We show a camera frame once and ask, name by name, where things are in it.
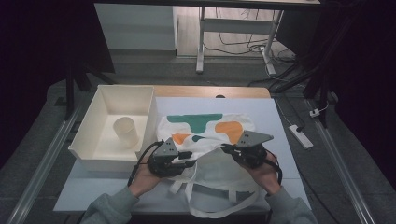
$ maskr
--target person's left hand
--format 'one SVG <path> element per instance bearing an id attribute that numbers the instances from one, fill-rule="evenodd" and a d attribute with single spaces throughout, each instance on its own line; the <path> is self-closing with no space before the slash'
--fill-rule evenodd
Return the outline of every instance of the person's left hand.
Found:
<path id="1" fill-rule="evenodd" d="M 129 186 L 129 190 L 138 198 L 140 195 L 154 189 L 160 181 L 161 179 L 158 176 L 151 173 L 147 164 L 140 164 L 134 177 L 134 182 Z"/>

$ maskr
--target white device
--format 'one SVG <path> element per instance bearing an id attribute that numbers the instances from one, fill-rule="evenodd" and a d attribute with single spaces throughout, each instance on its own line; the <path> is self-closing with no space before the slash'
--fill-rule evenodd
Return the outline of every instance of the white device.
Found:
<path id="1" fill-rule="evenodd" d="M 309 111 L 309 116 L 311 116 L 311 118 L 317 117 L 320 115 L 320 111 L 318 109 L 314 109 L 312 111 Z"/>
<path id="2" fill-rule="evenodd" d="M 289 130 L 297 138 L 297 140 L 301 143 L 301 145 L 303 145 L 305 149 L 311 148 L 313 146 L 311 141 L 309 141 L 309 139 L 305 136 L 303 132 L 297 132 L 297 128 L 298 127 L 295 124 L 289 126 Z"/>

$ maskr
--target person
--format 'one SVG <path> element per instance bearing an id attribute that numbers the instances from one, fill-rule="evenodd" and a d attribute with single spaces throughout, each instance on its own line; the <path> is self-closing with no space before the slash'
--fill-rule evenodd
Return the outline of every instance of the person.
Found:
<path id="1" fill-rule="evenodd" d="M 276 156 L 267 153 L 267 160 L 276 162 Z M 278 184 L 276 171 L 271 165 L 264 163 L 255 169 L 242 167 L 268 193 L 265 200 L 272 209 L 270 223 L 318 223 L 301 198 L 291 198 Z M 152 190 L 160 181 L 161 179 L 153 175 L 146 164 L 141 164 L 131 186 L 123 188 L 113 196 L 103 194 L 98 197 L 88 207 L 81 223 L 128 223 L 132 217 L 131 210 L 139 202 L 139 197 Z"/>

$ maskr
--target grey sleeve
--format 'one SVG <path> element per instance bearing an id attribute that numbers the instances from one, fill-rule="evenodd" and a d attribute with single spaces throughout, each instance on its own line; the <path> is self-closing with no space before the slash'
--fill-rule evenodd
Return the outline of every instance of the grey sleeve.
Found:
<path id="1" fill-rule="evenodd" d="M 102 194 L 90 204 L 81 223 L 127 223 L 131 219 L 131 209 L 138 201 L 128 187 L 113 196 Z"/>
<path id="2" fill-rule="evenodd" d="M 273 210 L 271 224 L 318 223 L 305 202 L 301 198 L 291 198 L 283 187 L 278 193 L 266 196 L 265 200 Z"/>

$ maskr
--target orange pattern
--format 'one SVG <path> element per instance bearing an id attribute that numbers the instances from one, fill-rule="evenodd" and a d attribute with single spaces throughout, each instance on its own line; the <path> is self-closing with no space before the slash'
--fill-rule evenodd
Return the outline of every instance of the orange pattern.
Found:
<path id="1" fill-rule="evenodd" d="M 241 123 L 237 121 L 228 121 L 216 124 L 215 131 L 217 133 L 227 134 L 230 142 L 236 144 L 244 129 Z"/>
<path id="2" fill-rule="evenodd" d="M 174 133 L 172 134 L 172 139 L 174 140 L 175 143 L 182 145 L 184 139 L 186 139 L 188 136 L 190 136 L 189 133 Z"/>

